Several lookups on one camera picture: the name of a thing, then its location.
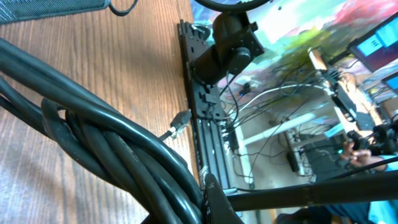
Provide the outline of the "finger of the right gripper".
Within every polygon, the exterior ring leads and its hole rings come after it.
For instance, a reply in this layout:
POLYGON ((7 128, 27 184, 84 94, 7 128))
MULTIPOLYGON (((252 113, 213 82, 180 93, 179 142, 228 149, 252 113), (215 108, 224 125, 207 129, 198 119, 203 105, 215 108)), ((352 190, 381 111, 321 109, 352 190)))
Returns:
POLYGON ((1 25, 98 11, 110 0, 1 0, 1 25))

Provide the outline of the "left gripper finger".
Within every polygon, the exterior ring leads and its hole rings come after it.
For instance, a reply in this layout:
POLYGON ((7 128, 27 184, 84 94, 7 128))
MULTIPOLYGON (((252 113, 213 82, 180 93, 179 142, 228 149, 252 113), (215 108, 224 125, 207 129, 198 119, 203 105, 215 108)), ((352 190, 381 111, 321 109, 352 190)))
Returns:
POLYGON ((205 177, 204 200, 204 223, 243 224, 213 174, 207 174, 205 177))

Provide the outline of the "operator hand in background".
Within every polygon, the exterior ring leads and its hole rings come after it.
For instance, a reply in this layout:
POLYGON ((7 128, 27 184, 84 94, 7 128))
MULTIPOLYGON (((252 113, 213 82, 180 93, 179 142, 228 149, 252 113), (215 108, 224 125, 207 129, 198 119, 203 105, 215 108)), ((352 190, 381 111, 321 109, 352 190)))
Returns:
POLYGON ((381 162, 385 159, 382 156, 373 156, 371 151, 368 149, 353 150, 354 142, 344 142, 343 152, 340 154, 340 158, 348 161, 355 167, 364 167, 376 162, 381 162))

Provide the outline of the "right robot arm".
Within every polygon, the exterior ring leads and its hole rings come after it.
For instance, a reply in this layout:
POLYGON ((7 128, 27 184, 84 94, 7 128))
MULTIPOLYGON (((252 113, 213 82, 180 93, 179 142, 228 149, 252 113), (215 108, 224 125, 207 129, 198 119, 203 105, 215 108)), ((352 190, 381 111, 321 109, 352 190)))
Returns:
MULTIPOLYGON (((196 75, 208 85, 220 81, 225 73, 240 74, 264 48, 254 32, 255 22, 250 23, 247 12, 259 8, 267 1, 246 1, 222 4, 210 0, 196 2, 221 14, 213 22, 215 44, 194 61, 196 75)), ((109 8, 119 17, 126 16, 136 6, 134 1, 127 10, 120 11, 111 1, 95 0, 1 0, 1 24, 37 20, 46 17, 66 16, 109 8)))

